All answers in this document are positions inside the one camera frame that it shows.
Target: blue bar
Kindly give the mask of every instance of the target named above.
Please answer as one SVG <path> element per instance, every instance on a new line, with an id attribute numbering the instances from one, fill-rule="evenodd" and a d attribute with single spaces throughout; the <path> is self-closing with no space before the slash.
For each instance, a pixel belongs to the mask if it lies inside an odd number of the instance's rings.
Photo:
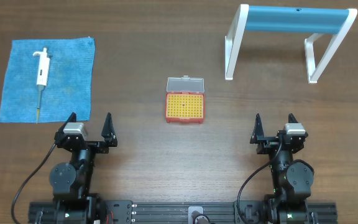
<path id="1" fill-rule="evenodd" d="M 249 6 L 246 30 L 337 34 L 347 9 Z"/>

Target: wooden table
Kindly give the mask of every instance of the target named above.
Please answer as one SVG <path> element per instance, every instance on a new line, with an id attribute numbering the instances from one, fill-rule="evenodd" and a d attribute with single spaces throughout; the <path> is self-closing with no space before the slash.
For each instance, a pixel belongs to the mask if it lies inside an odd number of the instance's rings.
<path id="1" fill-rule="evenodd" d="M 358 223 L 358 16 L 317 85 L 306 76 L 308 34 L 249 32 L 234 81 L 224 81 L 224 36 L 244 1 L 0 1 L 0 103 L 12 40 L 94 37 L 90 139 L 101 139 L 112 113 L 119 147 L 98 155 L 92 192 L 137 202 L 233 202 L 267 156 L 249 139 L 260 113 L 275 135 L 293 113 L 309 132 L 295 158 L 316 175 L 310 201 L 337 203 L 340 223 Z M 358 9 L 358 1 L 247 1 L 247 4 Z M 321 58 L 329 37 L 315 44 Z M 167 124 L 167 77 L 205 80 L 204 124 Z M 0 223 L 12 222 L 12 199 L 38 166 L 62 123 L 0 123 Z M 51 168 L 70 159 L 56 149 L 26 185 L 16 216 L 29 202 L 52 199 Z M 268 169 L 243 192 L 272 193 Z"/>

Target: pipette tip box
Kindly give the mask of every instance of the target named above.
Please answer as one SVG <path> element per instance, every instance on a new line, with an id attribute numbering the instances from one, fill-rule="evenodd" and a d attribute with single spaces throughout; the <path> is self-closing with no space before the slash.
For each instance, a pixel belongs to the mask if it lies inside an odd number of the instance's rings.
<path id="1" fill-rule="evenodd" d="M 171 122 L 202 123 L 205 116 L 204 79 L 170 77 L 167 82 L 165 119 Z"/>

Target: white stand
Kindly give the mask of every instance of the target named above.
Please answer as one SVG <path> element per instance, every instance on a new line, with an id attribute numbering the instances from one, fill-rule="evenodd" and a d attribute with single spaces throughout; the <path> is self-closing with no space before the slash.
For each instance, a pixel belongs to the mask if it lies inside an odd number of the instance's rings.
<path id="1" fill-rule="evenodd" d="M 347 32 L 351 28 L 354 19 L 356 19 L 357 9 L 348 9 L 349 15 L 343 23 L 341 29 L 337 34 L 334 34 L 331 41 L 328 44 L 327 50 L 321 58 L 319 64 L 314 63 L 314 51 L 313 42 L 320 38 L 322 34 L 312 34 L 309 38 L 305 39 L 305 55 L 306 55 L 306 67 L 308 69 L 308 81 L 310 84 L 317 83 L 317 79 L 320 77 L 328 62 L 333 57 L 336 49 L 338 49 L 343 38 L 345 38 Z"/>
<path id="2" fill-rule="evenodd" d="M 347 19 L 343 23 L 339 32 L 333 35 L 328 48 L 317 67 L 314 62 L 313 42 L 320 38 L 323 34 L 313 34 L 309 38 L 305 39 L 306 67 L 308 71 L 309 83 L 317 83 L 317 79 L 320 77 L 328 62 L 333 57 L 335 51 L 351 28 L 357 15 L 357 9 L 348 10 L 349 15 Z M 234 67 L 236 66 L 237 56 L 239 55 L 242 36 L 246 29 L 248 11 L 248 4 L 240 5 L 231 23 L 229 32 L 227 33 L 227 36 L 224 37 L 225 80 L 233 80 Z"/>

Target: pipette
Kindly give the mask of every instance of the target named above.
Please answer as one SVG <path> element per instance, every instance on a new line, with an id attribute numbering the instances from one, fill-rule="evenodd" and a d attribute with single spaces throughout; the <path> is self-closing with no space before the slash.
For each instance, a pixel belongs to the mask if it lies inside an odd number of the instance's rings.
<path id="1" fill-rule="evenodd" d="M 47 50 L 48 48 L 44 47 L 43 51 L 34 52 L 34 54 L 32 54 L 34 57 L 35 56 L 40 57 L 40 63 L 38 65 L 38 75 L 37 75 L 37 88 L 38 88 L 37 124 L 40 117 L 42 91 L 45 89 L 48 82 L 50 55 L 48 55 Z"/>

